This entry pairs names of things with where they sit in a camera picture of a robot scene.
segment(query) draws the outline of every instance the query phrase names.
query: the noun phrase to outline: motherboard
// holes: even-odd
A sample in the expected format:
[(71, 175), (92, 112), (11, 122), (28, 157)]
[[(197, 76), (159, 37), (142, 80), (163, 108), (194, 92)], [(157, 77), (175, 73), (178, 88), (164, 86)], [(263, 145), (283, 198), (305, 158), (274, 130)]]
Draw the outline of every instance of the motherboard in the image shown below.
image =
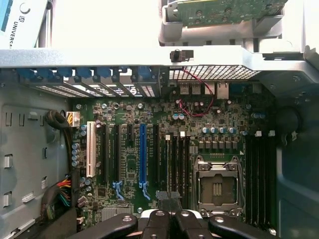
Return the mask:
[(211, 98), (183, 94), (181, 87), (161, 99), (73, 100), (80, 121), (72, 165), (81, 176), (82, 229), (119, 213), (139, 217), (156, 209), (160, 191), (178, 192), (182, 207), (203, 217), (219, 212), (250, 224), (262, 218), (274, 223), (274, 213), (263, 213), (275, 196), (266, 182), (273, 165), (267, 156), (258, 161), (261, 150), (275, 150), (268, 140), (274, 97), (265, 88), (255, 93), (252, 84), (232, 85), (228, 99), (214, 99), (203, 114)]

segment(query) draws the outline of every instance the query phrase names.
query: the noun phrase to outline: white pci slot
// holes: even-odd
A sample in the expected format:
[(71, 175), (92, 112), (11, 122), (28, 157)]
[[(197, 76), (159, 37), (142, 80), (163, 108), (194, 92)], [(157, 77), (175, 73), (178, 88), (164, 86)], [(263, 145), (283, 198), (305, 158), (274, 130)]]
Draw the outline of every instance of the white pci slot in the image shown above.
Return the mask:
[(96, 123), (94, 121), (87, 122), (87, 140), (86, 140), (86, 176), (95, 176), (96, 164)]

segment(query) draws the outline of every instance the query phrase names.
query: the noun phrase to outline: black plastic handle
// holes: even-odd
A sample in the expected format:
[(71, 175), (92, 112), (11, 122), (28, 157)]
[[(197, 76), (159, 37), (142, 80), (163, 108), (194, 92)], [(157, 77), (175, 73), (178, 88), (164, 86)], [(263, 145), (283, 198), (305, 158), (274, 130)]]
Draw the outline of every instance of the black plastic handle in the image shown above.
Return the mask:
[(208, 221), (209, 230), (227, 239), (274, 239), (270, 233), (226, 215), (215, 215)]
[(137, 228), (138, 219), (132, 214), (122, 213), (74, 234), (68, 239), (114, 239), (126, 236)]

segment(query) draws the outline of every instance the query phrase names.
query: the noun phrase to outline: red wire bundle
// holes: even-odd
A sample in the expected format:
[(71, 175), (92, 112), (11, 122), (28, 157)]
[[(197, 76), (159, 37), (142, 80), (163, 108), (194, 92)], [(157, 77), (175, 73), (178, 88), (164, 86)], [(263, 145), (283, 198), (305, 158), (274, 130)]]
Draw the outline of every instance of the red wire bundle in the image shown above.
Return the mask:
[(179, 103), (178, 103), (178, 104), (179, 104), (179, 107), (181, 108), (181, 110), (182, 110), (185, 114), (187, 114), (188, 116), (192, 116), (192, 117), (201, 117), (201, 116), (203, 116), (203, 115), (208, 114), (209, 111), (210, 111), (210, 108), (213, 106), (213, 102), (214, 102), (214, 94), (213, 94), (213, 92), (211, 91), (209, 85), (208, 85), (206, 82), (202, 81), (202, 80), (201, 80), (200, 78), (198, 78), (197, 76), (195, 76), (193, 73), (190, 73), (189, 71), (187, 71), (186, 69), (183, 68), (182, 71), (185, 72), (185, 73), (187, 73), (187, 74), (189, 74), (190, 76), (192, 76), (193, 78), (195, 78), (196, 80), (198, 80), (200, 83), (203, 83), (203, 84), (206, 86), (206, 88), (209, 90), (210, 94), (211, 94), (213, 97), (212, 97), (212, 99), (211, 99), (211, 102), (210, 102), (210, 104), (209, 104), (207, 110), (206, 110), (205, 112), (203, 112), (203, 113), (200, 113), (200, 114), (192, 114), (192, 113), (190, 113), (189, 111), (187, 111), (187, 110), (186, 110), (187, 106), (184, 105), (182, 99), (179, 100)]

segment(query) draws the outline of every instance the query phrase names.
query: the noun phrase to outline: green circuit board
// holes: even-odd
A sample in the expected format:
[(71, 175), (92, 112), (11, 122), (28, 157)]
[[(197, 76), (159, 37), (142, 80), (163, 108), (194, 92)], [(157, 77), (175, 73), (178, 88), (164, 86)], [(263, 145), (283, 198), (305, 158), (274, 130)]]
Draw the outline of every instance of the green circuit board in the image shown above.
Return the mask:
[(179, 0), (176, 2), (178, 21), (183, 22), (183, 26), (200, 27), (238, 24), (253, 18), (274, 16), (280, 12), (287, 0)]
[[(92, 178), (90, 190), (81, 184), (80, 194), (87, 200), (80, 209), (85, 218), (83, 228), (107, 219), (106, 214), (113, 213), (114, 208), (135, 216), (140, 215), (141, 209), (155, 209), (158, 206), (157, 191), (179, 191), (183, 207), (191, 208), (192, 165), (198, 155), (211, 162), (229, 162), (236, 155), (245, 166), (245, 140), (240, 132), (254, 135), (257, 130), (268, 131), (273, 127), (270, 115), (274, 98), (263, 90), (265, 94), (253, 94), (251, 86), (240, 86), (228, 100), (215, 100), (210, 113), (203, 117), (181, 116), (176, 103), (181, 95), (176, 91), (164, 99), (75, 99), (73, 110), (80, 112), (81, 125), (98, 120), (103, 126), (96, 129), (96, 176)], [(205, 111), (211, 101), (210, 95), (182, 97), (190, 112)], [(264, 113), (266, 117), (255, 119), (251, 116), (254, 112)], [(149, 198), (139, 185), (141, 125), (146, 126)], [(203, 133), (203, 128), (212, 127), (224, 128), (225, 132)], [(106, 140), (103, 140), (103, 130), (108, 134)], [(81, 176), (85, 177), (86, 137), (81, 135), (80, 128), (74, 131), (73, 142), (81, 145), (78, 167)], [(218, 148), (214, 148), (215, 142), (219, 144)], [(123, 200), (113, 187), (113, 182), (119, 180), (122, 181)]]

